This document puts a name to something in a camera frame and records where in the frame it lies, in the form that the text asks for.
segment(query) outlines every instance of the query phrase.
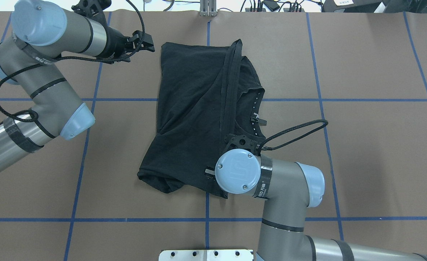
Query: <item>white metal plate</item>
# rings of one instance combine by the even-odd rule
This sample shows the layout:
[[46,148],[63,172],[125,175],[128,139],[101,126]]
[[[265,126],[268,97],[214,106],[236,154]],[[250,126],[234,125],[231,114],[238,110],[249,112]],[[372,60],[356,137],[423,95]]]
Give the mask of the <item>white metal plate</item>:
[[253,261],[253,253],[248,249],[165,250],[159,261]]

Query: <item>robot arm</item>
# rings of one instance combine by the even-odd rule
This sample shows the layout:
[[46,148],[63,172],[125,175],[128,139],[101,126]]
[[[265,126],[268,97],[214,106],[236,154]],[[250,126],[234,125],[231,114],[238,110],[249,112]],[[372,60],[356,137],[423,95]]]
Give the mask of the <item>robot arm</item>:
[[266,199],[258,261],[427,260],[419,254],[305,236],[306,209],[318,206],[324,194],[324,177],[316,167],[235,149],[220,157],[215,178],[227,192]]
[[[126,53],[139,49],[154,51],[150,35],[136,31],[125,37],[107,26],[102,9],[109,5],[109,0],[81,0],[73,13],[42,0],[16,3],[13,36],[0,43],[0,78],[13,75],[7,82],[20,84],[35,105],[16,115],[4,111],[9,117],[0,125],[0,171],[55,137],[70,140],[94,124],[93,114],[54,65],[56,61],[113,63],[129,61]],[[99,59],[63,58],[63,51]],[[33,68],[15,75],[29,66]]]

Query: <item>folded black garment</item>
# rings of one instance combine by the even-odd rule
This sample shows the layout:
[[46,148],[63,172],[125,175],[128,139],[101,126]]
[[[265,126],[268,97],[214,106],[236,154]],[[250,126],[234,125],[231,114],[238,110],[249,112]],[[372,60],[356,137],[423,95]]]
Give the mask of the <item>folded black garment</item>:
[[157,134],[140,180],[164,193],[191,185],[228,198],[205,170],[214,169],[229,146],[228,135],[265,140],[252,120],[265,90],[241,49],[241,40],[229,47],[162,46]]

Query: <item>white sticker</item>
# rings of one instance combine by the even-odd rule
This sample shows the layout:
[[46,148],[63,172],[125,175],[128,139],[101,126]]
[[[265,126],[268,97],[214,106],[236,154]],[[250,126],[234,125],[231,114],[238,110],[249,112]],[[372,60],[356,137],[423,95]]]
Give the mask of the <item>white sticker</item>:
[[334,0],[337,6],[341,5],[353,5],[353,0]]

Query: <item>white bracket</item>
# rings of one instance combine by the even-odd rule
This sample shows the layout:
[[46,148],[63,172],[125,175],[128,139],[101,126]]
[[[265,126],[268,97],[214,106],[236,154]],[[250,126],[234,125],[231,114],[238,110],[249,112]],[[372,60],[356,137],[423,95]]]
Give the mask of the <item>white bracket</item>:
[[254,261],[254,252],[248,249],[222,250],[165,250],[159,261]]
[[217,16],[217,0],[200,0],[200,16]]

